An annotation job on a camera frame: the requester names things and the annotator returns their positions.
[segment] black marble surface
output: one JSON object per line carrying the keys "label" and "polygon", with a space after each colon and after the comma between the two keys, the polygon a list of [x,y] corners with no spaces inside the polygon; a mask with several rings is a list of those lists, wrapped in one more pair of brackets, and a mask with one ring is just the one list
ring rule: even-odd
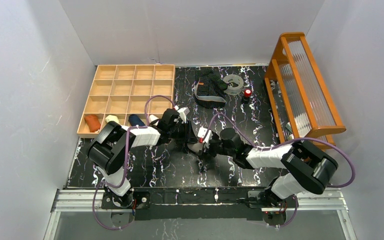
{"label": "black marble surface", "polygon": [[[219,109],[206,109],[195,103],[192,89],[196,69],[177,67],[174,82],[174,100],[179,107],[189,107],[187,117],[193,122],[195,133],[200,126],[207,127],[215,113],[221,112],[230,117],[256,145],[271,146],[279,143],[263,79],[265,66],[213,67],[221,78],[229,74],[241,76],[245,87],[252,90],[249,104],[241,104],[242,95],[228,95],[226,106]],[[230,123],[220,116],[212,130],[219,133],[226,127],[230,127]],[[94,188],[101,181],[102,174],[82,152],[85,143],[90,141],[87,138],[79,140],[66,188]],[[283,174],[285,172],[277,168],[241,169],[231,157],[223,155],[201,160],[171,142],[158,147],[140,146],[131,149],[127,179],[133,187],[265,187],[273,178]]]}

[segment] blue object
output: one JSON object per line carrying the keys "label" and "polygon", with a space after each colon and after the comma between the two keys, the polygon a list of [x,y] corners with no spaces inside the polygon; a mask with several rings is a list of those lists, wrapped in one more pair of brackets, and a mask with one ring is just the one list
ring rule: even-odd
{"label": "blue object", "polygon": [[136,114],[131,114],[128,116],[128,122],[131,126],[138,125],[139,127],[146,126],[145,123],[138,117]]}

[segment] orange object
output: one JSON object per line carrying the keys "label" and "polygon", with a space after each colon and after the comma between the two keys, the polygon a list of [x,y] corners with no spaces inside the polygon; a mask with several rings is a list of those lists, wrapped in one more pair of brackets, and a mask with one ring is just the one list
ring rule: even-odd
{"label": "orange object", "polygon": [[91,133],[95,133],[101,128],[101,123],[98,120],[98,116],[95,114],[85,116],[84,120],[86,121]]}

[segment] wooden tray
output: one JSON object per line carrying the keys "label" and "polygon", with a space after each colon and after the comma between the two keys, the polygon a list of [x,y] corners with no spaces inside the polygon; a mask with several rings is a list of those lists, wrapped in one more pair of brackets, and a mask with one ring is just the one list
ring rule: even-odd
{"label": "wooden tray", "polygon": [[[154,95],[173,99],[175,80],[174,65],[99,65],[78,125],[81,138],[95,138],[84,117],[98,116],[102,129],[108,115],[115,115],[122,125],[129,126],[129,115],[137,114],[145,120],[144,107]],[[171,104],[163,98],[155,98],[148,106],[149,114],[161,117]]]}

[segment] tape roll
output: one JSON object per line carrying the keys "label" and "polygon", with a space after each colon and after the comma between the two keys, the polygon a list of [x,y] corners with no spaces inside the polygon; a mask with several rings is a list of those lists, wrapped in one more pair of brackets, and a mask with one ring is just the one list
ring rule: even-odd
{"label": "tape roll", "polygon": [[229,95],[240,94],[242,92],[242,88],[244,87],[244,80],[242,79],[242,77],[235,74],[229,74],[223,77],[223,82],[229,85],[224,91],[226,94]]}

